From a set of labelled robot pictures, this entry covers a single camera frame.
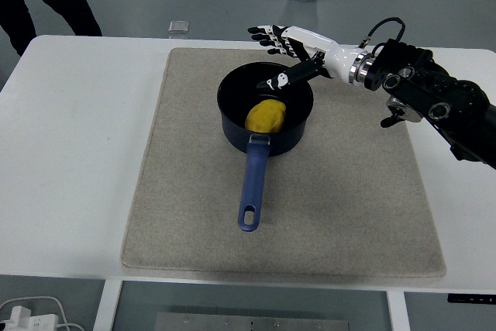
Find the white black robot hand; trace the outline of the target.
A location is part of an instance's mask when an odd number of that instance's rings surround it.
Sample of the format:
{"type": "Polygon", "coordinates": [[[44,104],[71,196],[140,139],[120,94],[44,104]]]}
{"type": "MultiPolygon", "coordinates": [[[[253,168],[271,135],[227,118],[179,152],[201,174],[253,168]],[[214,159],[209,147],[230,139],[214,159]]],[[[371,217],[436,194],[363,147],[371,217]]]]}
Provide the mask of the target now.
{"type": "Polygon", "coordinates": [[[263,90],[279,91],[319,75],[352,83],[353,64],[363,52],[360,48],[342,47],[334,40],[297,26],[254,26],[248,32],[253,40],[268,48],[269,54],[299,60],[293,67],[260,82],[257,87],[263,90]]]}

